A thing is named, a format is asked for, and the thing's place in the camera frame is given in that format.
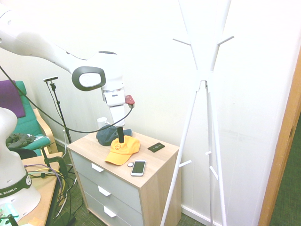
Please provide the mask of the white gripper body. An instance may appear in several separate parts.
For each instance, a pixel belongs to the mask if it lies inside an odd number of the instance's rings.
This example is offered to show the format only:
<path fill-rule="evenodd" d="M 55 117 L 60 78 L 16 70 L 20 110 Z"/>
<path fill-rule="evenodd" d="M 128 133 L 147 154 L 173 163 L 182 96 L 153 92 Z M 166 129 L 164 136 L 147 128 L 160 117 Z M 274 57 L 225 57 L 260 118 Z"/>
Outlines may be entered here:
<path fill-rule="evenodd" d="M 125 125 L 125 93 L 123 89 L 107 91 L 102 90 L 103 99 L 109 107 L 113 123 L 116 127 Z"/>

